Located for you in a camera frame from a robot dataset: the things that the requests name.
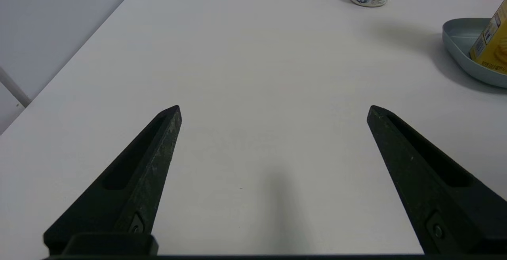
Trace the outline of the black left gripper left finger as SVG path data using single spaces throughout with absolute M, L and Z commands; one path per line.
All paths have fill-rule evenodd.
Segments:
M 156 254 L 151 234 L 176 140 L 179 106 L 161 111 L 43 235 L 50 254 Z

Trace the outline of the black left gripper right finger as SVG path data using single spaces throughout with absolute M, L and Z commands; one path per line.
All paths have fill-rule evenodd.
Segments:
M 425 254 L 506 254 L 500 195 L 393 112 L 366 121 Z

